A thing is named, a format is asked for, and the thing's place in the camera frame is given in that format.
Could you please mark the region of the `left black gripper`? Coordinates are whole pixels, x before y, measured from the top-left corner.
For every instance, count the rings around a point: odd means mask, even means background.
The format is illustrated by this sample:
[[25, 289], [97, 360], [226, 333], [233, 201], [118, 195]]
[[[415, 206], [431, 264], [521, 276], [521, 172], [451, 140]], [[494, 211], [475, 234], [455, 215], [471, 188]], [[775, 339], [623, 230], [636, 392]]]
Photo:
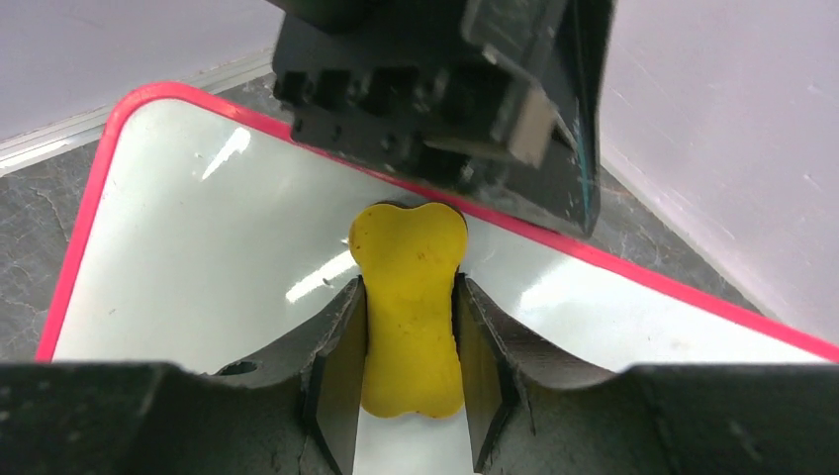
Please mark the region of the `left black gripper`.
[[593, 233], [614, 2], [279, 8], [273, 94], [296, 142], [548, 230]]

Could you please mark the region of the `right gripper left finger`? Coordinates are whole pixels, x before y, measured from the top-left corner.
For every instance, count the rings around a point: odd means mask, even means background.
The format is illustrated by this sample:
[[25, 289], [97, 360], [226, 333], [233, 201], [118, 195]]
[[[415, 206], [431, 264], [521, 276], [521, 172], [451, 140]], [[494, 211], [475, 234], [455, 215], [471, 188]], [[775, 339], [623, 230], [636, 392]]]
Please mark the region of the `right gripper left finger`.
[[213, 377], [251, 389], [296, 379], [303, 433], [332, 474], [351, 474], [366, 352], [366, 294], [356, 276], [314, 316]]

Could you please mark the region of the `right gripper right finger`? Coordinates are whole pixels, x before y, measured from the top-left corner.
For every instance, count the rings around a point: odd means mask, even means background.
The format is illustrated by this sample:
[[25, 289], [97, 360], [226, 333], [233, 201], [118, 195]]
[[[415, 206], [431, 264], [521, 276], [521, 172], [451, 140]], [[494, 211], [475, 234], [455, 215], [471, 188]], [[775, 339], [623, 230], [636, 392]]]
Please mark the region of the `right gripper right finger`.
[[464, 273], [452, 294], [472, 465], [489, 472], [491, 453], [513, 411], [530, 409], [526, 385], [552, 391], [601, 383], [614, 375], [550, 342], [513, 318]]

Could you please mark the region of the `pink framed whiteboard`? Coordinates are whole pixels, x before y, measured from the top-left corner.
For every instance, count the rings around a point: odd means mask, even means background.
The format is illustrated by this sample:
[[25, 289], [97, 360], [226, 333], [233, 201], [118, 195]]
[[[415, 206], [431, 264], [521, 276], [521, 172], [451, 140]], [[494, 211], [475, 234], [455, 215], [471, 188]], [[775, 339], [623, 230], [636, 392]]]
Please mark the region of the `pink framed whiteboard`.
[[[614, 373], [526, 385], [487, 474], [834, 474], [838, 350], [582, 242], [369, 174], [286, 124], [177, 83], [127, 96], [93, 160], [37, 352], [33, 462], [5, 471], [332, 474], [296, 379], [213, 374], [361, 276], [354, 219], [442, 203], [468, 230], [458, 273], [550, 342]], [[351, 474], [474, 471], [453, 416], [361, 406]]]

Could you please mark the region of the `yellow bone-shaped eraser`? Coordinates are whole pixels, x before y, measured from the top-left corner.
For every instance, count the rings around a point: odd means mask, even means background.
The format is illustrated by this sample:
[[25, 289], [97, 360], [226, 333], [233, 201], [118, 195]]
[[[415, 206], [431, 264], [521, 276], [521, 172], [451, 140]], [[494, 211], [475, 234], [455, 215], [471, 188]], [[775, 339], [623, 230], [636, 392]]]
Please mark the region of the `yellow bone-shaped eraser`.
[[354, 219], [348, 240], [366, 297], [362, 408], [384, 419], [453, 416], [464, 404], [452, 324], [463, 216], [442, 203], [378, 203]]

